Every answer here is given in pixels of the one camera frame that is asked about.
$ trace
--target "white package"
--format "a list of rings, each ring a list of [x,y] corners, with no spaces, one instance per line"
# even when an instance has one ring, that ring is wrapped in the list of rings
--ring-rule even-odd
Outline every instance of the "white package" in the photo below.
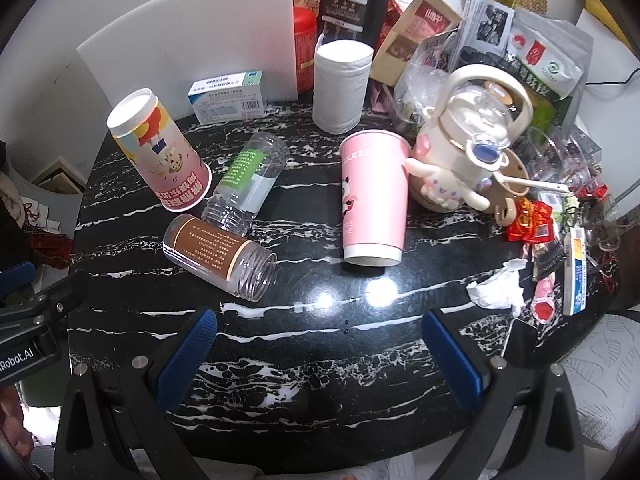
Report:
[[[337,40],[316,49],[313,119],[322,131],[343,134],[360,122],[372,59],[373,49],[359,41]]]

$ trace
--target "white cutting board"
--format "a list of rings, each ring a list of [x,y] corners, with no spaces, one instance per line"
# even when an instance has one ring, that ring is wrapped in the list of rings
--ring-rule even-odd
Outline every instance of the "white cutting board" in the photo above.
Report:
[[[111,105],[151,88],[174,119],[211,76],[263,70],[270,101],[295,100],[292,0],[152,0],[78,46]]]

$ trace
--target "panda graphic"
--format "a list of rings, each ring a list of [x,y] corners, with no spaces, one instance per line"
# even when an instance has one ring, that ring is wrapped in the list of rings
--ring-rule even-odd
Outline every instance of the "panda graphic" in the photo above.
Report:
[[[342,218],[353,209],[358,197],[349,192],[349,177],[342,180]]]

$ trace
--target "white wall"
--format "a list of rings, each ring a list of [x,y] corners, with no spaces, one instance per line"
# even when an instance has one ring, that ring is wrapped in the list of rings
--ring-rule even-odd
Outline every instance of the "white wall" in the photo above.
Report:
[[[588,81],[624,81],[640,66],[636,56],[586,10],[578,27],[589,33],[593,56]],[[602,177],[624,215],[640,203],[640,75],[624,86],[587,86],[580,110],[587,131],[602,149]]]
[[[38,0],[16,30],[0,55],[0,138],[28,180],[59,156],[88,177],[110,107],[76,46],[147,1]],[[549,7],[575,22],[582,1]]]

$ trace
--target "cartoon bear illustration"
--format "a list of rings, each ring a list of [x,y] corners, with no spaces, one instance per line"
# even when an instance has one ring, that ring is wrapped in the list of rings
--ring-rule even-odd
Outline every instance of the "cartoon bear illustration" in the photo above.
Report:
[[[169,168],[169,173],[177,173],[182,169],[182,154],[176,153],[175,146],[161,153],[160,162]]]
[[[342,180],[342,218],[353,209],[355,203],[358,201],[356,195],[352,195],[349,190],[349,177],[346,176]]]

